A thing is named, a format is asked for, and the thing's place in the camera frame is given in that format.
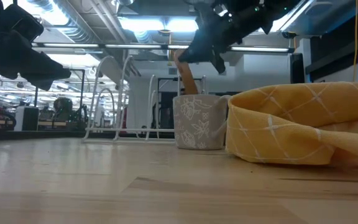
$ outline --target black equipment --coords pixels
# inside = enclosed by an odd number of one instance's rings
[[[44,27],[16,4],[5,10],[0,0],[0,75],[15,79],[20,73],[31,84],[49,90],[54,80],[69,78],[71,72],[32,49],[31,42]]]
[[[242,38],[262,28],[268,34],[273,21],[290,12],[300,0],[215,0],[194,4],[198,12],[193,42],[179,57],[179,61],[211,62],[219,73],[225,71],[224,61],[219,54],[227,48],[242,43]],[[225,7],[227,12],[220,16],[214,9]]]

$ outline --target yellow cloth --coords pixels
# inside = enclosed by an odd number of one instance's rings
[[[226,150],[249,162],[358,165],[358,83],[266,86],[233,96]]]

